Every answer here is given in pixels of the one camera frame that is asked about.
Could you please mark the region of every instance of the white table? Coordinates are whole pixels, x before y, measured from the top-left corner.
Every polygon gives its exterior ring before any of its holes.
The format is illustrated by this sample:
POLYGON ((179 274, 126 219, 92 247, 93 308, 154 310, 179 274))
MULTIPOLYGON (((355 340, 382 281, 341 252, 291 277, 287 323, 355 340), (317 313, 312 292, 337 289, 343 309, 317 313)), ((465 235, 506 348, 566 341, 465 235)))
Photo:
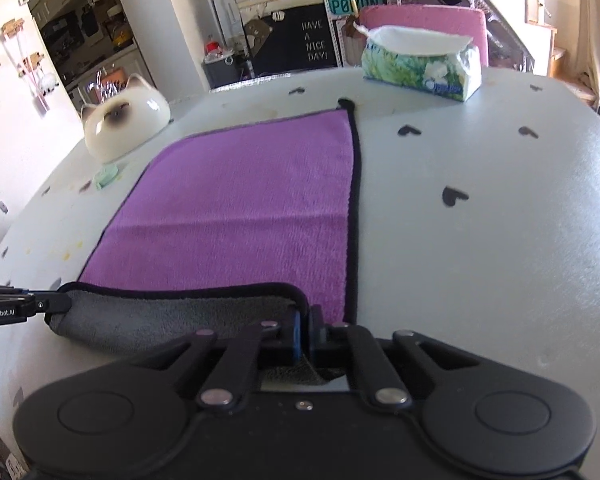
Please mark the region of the white table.
MULTIPOLYGON (((0 284, 76 279, 168 144, 333 108, 343 96, 357 104, 363 159, 359 322, 377 336, 411 328, 574 388, 598 417, 584 472, 600 479, 600 118, 556 80, 486 69, 482 88, 458 104, 336 69, 182 102, 176 121, 127 155, 102 191, 78 193, 98 170, 78 144, 6 235, 0 284), (288 95, 296 87, 306 91, 288 95), (422 134, 398 136, 405 124, 422 134), (445 186, 469 200, 446 207, 445 186)), ((0 327, 5 441, 14 446, 23 394, 110 359, 54 335, 42 318, 0 327)))

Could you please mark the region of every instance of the microfiber towel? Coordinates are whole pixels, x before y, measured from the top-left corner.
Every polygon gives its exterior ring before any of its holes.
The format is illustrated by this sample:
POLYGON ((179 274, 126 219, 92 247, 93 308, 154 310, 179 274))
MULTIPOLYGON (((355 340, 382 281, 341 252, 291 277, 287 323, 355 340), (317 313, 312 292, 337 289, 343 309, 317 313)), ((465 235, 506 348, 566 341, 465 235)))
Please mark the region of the microfiber towel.
POLYGON ((355 322, 360 152, 353 103, 188 137, 161 152, 80 280, 124 290, 283 282, 355 322))

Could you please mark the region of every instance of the license plate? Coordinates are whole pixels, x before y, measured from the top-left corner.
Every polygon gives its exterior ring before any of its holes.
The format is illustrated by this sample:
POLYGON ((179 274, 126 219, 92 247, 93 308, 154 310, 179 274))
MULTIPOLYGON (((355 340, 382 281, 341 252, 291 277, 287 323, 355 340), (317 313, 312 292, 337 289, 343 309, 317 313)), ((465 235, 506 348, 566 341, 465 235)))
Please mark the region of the license plate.
MULTIPOLYGON (((353 13, 353 6, 351 5, 352 0, 327 0, 329 3, 329 9, 335 16, 347 16, 353 13)), ((384 0, 355 0, 358 10, 369 5, 382 5, 384 0)))

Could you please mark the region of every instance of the tissue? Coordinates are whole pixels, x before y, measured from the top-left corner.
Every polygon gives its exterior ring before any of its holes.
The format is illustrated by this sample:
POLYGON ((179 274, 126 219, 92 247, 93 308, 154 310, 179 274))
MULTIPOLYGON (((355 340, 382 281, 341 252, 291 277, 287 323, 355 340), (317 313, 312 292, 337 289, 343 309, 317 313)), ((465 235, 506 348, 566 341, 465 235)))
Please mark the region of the tissue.
POLYGON ((480 52, 470 36, 393 25, 356 28, 367 38, 362 69, 368 78, 457 101, 482 83, 480 52))

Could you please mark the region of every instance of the metal screw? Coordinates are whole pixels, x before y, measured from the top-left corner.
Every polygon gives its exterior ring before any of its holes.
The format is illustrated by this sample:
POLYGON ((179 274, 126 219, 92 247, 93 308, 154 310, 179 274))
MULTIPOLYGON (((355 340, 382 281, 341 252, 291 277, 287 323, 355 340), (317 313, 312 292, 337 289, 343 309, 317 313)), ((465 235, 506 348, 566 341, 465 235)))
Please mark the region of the metal screw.
POLYGON ((314 408, 314 404, 310 400, 298 400, 296 402, 296 410, 301 412, 310 412, 314 408))
POLYGON ((226 406, 232 400, 234 400, 234 396, 227 390, 213 388, 211 390, 207 390, 206 392, 202 392, 202 395, 200 395, 200 400, 202 400, 202 402, 208 406, 226 406))
POLYGON ((382 388, 376 391, 376 400, 380 404, 404 404, 409 396, 400 388, 382 388))

